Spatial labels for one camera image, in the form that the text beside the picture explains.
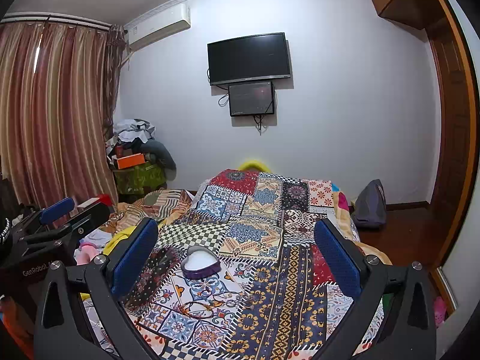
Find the dark grey backpack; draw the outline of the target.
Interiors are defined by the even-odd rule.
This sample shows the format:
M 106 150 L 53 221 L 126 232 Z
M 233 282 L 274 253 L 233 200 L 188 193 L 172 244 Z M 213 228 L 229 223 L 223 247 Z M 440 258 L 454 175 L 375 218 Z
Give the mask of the dark grey backpack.
M 379 179 L 371 180 L 360 192 L 352 219 L 361 230 L 379 229 L 386 224 L 386 197 Z

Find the yellow cartoon blanket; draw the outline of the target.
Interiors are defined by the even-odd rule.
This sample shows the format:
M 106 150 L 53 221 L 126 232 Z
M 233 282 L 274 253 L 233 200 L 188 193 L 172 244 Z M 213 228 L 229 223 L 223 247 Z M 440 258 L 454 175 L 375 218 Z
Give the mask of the yellow cartoon blanket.
M 103 249 L 103 254 L 109 255 L 120 242 L 127 240 L 130 237 L 130 235 L 134 232 L 135 228 L 135 226 L 131 226 L 116 233 L 112 237 L 112 239 L 110 239 L 109 242 L 107 242 L 107 244 L 105 245 Z

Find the pile of white clothes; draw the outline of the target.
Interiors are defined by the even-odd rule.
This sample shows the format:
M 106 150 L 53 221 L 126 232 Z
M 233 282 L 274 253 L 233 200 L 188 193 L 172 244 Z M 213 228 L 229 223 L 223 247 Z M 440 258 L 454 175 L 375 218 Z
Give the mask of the pile of white clothes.
M 117 143 L 129 143 L 139 139 L 147 143 L 155 135 L 155 126 L 144 119 L 123 119 L 113 125 L 113 136 L 105 142 L 105 146 Z

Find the brown wooden door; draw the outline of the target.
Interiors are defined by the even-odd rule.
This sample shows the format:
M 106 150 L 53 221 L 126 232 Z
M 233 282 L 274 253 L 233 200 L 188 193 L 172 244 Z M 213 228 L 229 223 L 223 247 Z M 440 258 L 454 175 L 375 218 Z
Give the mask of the brown wooden door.
M 447 0 L 442 17 L 426 28 L 439 80 L 441 142 L 433 190 L 433 221 L 442 246 L 433 262 L 445 263 L 471 202 L 479 164 L 479 92 L 473 61 L 458 18 Z

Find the striped patchwork cloth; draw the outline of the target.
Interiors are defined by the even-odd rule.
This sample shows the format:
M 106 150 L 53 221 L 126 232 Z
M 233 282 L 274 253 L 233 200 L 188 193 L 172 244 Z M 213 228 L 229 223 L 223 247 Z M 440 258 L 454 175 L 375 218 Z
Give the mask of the striped patchwork cloth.
M 134 203 L 119 202 L 108 221 L 99 228 L 115 235 L 137 226 L 144 218 L 154 219 L 162 228 L 172 224 L 191 208 L 192 196 L 184 189 L 159 189 Z

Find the colourful patchwork bed cover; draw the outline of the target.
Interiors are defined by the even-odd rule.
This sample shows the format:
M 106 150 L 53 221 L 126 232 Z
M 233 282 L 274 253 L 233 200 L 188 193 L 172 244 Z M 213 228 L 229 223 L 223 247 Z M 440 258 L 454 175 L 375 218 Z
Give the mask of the colourful patchwork bed cover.
M 329 180 L 227 169 L 190 193 L 190 209 L 159 237 L 123 306 L 158 359 L 311 359 L 352 305 L 315 243 L 329 219 L 364 244 L 343 192 Z M 100 228 L 81 242 L 99 252 L 114 235 Z M 188 280 L 190 246 L 219 258 L 221 271 Z

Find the green patterned cloth cover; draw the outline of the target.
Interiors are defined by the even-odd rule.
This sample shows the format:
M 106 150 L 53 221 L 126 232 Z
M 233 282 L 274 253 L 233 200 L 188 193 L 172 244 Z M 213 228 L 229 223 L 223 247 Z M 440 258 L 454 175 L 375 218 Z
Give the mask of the green patterned cloth cover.
M 114 170 L 113 174 L 119 194 L 148 194 L 164 185 L 167 180 L 164 169 L 156 163 Z

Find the white air conditioner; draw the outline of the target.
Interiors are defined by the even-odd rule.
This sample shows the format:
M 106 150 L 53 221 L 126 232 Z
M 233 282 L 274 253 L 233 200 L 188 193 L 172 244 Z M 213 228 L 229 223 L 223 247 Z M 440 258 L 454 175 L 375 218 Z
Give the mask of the white air conditioner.
M 128 49 L 138 51 L 157 41 L 188 30 L 191 27 L 191 9 L 177 4 L 167 10 L 155 13 L 126 27 Z

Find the black wall television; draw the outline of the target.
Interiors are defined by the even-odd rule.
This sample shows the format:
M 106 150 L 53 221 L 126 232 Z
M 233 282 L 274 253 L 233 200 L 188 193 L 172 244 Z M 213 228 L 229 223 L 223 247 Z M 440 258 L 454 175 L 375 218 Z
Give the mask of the black wall television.
M 290 78 L 286 35 L 267 33 L 209 43 L 208 75 L 213 86 Z

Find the striped red beige curtain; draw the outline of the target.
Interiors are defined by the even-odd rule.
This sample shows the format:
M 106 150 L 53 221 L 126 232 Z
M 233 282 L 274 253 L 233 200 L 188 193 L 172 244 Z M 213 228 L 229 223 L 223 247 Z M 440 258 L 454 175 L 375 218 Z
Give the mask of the striped red beige curtain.
M 124 48 L 118 26 L 1 25 L 1 169 L 20 203 L 118 200 L 105 143 Z

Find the orange box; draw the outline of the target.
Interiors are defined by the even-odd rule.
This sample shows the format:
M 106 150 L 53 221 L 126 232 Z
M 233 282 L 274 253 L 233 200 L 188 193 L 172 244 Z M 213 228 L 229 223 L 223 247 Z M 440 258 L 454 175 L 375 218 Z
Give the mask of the orange box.
M 144 154 L 132 154 L 114 160 L 115 167 L 118 170 L 123 170 L 137 165 L 142 165 L 146 162 Z

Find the small dark wall monitor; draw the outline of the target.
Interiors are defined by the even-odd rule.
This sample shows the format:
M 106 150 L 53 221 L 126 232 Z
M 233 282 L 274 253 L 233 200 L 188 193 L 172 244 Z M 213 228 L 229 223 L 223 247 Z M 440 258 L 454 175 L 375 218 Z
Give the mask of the small dark wall monitor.
M 275 113 L 275 91 L 272 81 L 258 81 L 229 86 L 231 117 L 262 116 Z

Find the red white box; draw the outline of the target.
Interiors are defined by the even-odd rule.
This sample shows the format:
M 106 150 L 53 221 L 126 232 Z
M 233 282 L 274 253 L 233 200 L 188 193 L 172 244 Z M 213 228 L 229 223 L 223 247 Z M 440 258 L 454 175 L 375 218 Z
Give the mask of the red white box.
M 79 211 L 83 211 L 83 210 L 85 210 L 85 209 L 89 208 L 90 206 L 92 206 L 94 204 L 97 204 L 97 203 L 103 203 L 106 206 L 112 206 L 113 205 L 110 195 L 106 194 L 106 193 L 102 193 L 102 194 L 97 195 L 96 197 L 91 197 L 91 198 L 87 199 L 86 201 L 80 203 L 76 207 L 78 208 Z

